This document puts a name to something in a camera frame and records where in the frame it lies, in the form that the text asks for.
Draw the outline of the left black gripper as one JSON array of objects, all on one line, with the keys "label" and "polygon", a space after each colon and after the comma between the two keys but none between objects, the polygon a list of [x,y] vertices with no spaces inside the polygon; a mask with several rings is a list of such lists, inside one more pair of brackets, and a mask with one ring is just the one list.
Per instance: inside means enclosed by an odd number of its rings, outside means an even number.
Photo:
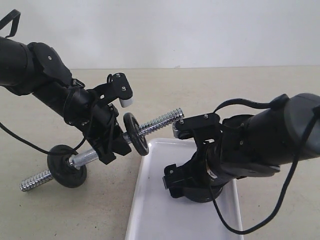
[{"label": "left black gripper", "polygon": [[85,89],[76,79],[67,84],[57,79],[34,79],[32,94],[65,123],[80,130],[105,165],[116,159],[115,154],[126,156],[132,152],[128,135],[117,125],[118,110],[99,104],[94,88]]}]

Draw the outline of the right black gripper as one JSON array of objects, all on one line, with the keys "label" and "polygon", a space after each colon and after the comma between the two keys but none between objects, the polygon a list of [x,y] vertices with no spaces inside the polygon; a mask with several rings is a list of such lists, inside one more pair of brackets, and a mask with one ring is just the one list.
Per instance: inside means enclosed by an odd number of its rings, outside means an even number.
[{"label": "right black gripper", "polygon": [[185,164],[164,168],[164,188],[178,199],[185,196],[184,188],[224,187],[238,177],[223,170],[220,157],[221,142],[206,142]]}]

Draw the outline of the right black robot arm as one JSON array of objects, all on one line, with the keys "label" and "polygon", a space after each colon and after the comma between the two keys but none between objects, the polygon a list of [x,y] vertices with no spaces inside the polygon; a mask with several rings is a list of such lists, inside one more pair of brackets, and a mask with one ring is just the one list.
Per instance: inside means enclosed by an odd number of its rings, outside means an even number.
[{"label": "right black robot arm", "polygon": [[235,179],[271,177],[282,165],[320,155],[320,97],[282,94],[270,102],[227,100],[259,113],[221,119],[216,112],[187,117],[172,125],[180,140],[193,139],[196,151],[182,165],[164,168],[163,183],[173,198],[206,203]]}]

